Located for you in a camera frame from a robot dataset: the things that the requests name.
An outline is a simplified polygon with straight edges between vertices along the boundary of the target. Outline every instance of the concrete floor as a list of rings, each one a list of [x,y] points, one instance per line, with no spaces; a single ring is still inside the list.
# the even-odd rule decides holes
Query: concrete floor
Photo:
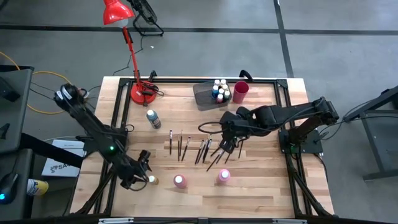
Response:
[[[398,30],[395,0],[279,2],[285,29]],[[163,27],[278,29],[273,0],[149,3]],[[13,0],[0,11],[0,23],[102,26],[103,9],[102,1],[96,0]],[[132,32],[132,37],[138,48],[138,33]],[[304,78],[310,100],[325,96],[340,116],[398,84],[396,35],[287,35],[286,39],[294,77]],[[0,51],[19,65],[64,74],[84,88],[99,85],[103,76],[125,67],[129,56],[119,32],[0,30],[0,40]],[[235,77],[245,69],[254,77],[287,77],[279,34],[168,32],[163,37],[144,38],[143,48],[137,55],[143,75],[156,70],[158,75]],[[0,57],[0,64],[9,62]],[[131,74],[130,68],[119,75]],[[36,75],[33,81],[53,90],[63,83],[48,75]],[[58,111],[54,102],[35,93],[30,94],[29,103]],[[27,110],[24,131],[41,139],[83,134],[65,113],[46,116],[31,110]],[[397,223],[398,178],[362,180],[362,175],[377,171],[362,124],[344,124],[323,146],[335,213]],[[36,161],[37,177],[43,161]],[[52,185],[56,186],[53,192],[35,201],[34,216],[63,212],[73,179],[55,180]]]

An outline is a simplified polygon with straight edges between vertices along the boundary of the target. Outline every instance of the wooden tabletop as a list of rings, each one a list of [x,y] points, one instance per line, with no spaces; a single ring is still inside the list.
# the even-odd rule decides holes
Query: wooden tabletop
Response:
[[[110,124],[120,77],[104,77],[95,115],[104,124]],[[293,105],[308,102],[305,85],[301,78],[287,79]],[[209,155],[204,164],[194,165],[201,140],[208,137],[198,130],[207,121],[219,121],[226,110],[235,112],[239,106],[254,109],[262,105],[275,105],[274,88],[270,84],[250,84],[244,103],[230,103],[227,107],[198,111],[193,97],[194,83],[157,83],[165,96],[158,97],[147,108],[130,104],[127,124],[135,126],[129,134],[127,154],[138,158],[141,150],[152,155],[149,164],[158,185],[148,185],[140,192],[122,188],[118,180],[114,194],[112,216],[130,217],[225,217],[225,218],[290,218],[294,216],[290,196],[285,157],[280,153],[277,133],[266,137],[251,137],[244,143],[241,158],[235,150],[228,163],[226,156],[219,164],[206,172],[210,165]],[[160,129],[153,129],[146,118],[146,111],[157,112],[162,122]],[[218,127],[207,127],[218,130]],[[169,131],[173,130],[173,152],[169,155]],[[177,160],[177,134],[183,130],[183,148],[188,136],[192,137],[183,162]],[[213,152],[221,135],[213,135]],[[97,187],[103,159],[96,152],[85,159],[81,167],[71,212],[77,211]],[[333,213],[328,184],[323,166],[314,155],[303,155],[307,184],[314,196]],[[220,169],[226,168],[231,179],[226,185],[215,180]],[[186,189],[174,186],[173,177],[186,177]],[[108,190],[105,190],[106,201]],[[301,191],[298,190],[300,208],[304,211]]]

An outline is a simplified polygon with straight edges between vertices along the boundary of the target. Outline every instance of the pink paint bottle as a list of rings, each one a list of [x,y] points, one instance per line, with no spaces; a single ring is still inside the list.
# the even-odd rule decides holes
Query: pink paint bottle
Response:
[[[183,175],[179,174],[174,177],[174,184],[176,187],[184,189],[185,187],[187,187],[187,180]]]
[[[218,173],[218,178],[217,178],[217,183],[219,184],[225,184],[227,181],[229,181],[231,178],[231,174],[227,169],[222,169]]]

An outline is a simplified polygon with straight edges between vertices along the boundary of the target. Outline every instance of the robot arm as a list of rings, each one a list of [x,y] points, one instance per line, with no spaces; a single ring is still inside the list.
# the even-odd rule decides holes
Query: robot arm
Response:
[[[116,175],[122,180],[121,185],[131,189],[135,182],[148,182],[146,171],[149,151],[141,151],[138,160],[126,155],[122,142],[126,142],[127,130],[104,125],[84,104],[84,96],[71,84],[61,86],[54,96],[56,104],[68,112],[72,118],[86,130],[96,143],[98,152],[104,160],[113,165]]]
[[[239,107],[236,114],[227,111],[220,119],[222,128],[222,141],[220,148],[231,154],[237,147],[238,138],[250,138],[250,136],[267,136],[272,131],[281,128],[290,121],[308,118],[300,126],[291,128],[289,141],[292,144],[300,144],[307,134],[320,125],[331,125],[337,122],[338,115],[332,103],[324,97],[311,103],[304,103],[290,107],[260,106],[254,110]]]

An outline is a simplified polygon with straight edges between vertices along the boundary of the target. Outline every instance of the red cup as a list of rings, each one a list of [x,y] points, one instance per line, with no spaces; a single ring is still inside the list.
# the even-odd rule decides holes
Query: red cup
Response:
[[[249,91],[249,85],[244,81],[239,81],[235,84],[234,95],[232,96],[232,101],[234,103],[242,103],[244,97]]]

